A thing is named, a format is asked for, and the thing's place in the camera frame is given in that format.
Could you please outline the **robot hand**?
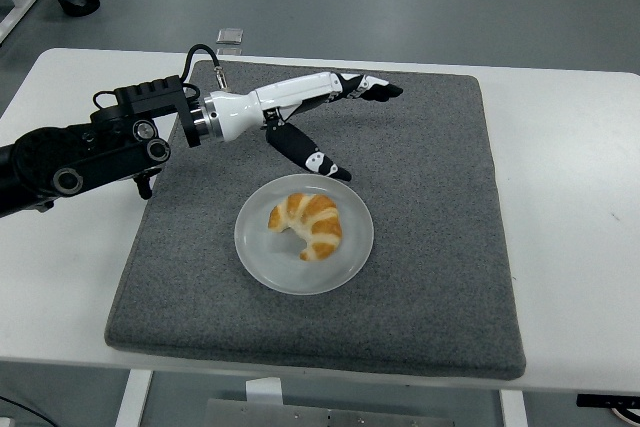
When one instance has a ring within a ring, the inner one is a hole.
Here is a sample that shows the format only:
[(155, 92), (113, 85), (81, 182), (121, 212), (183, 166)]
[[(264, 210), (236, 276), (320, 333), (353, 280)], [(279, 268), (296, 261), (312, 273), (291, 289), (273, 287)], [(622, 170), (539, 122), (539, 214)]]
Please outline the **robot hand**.
[(261, 128), (267, 143), (304, 170), (349, 181), (351, 174), (290, 123), (290, 118), (342, 99), (387, 102), (403, 89), (365, 74), (321, 72), (287, 79), (247, 94), (216, 91), (201, 108), (208, 134), (224, 142)]

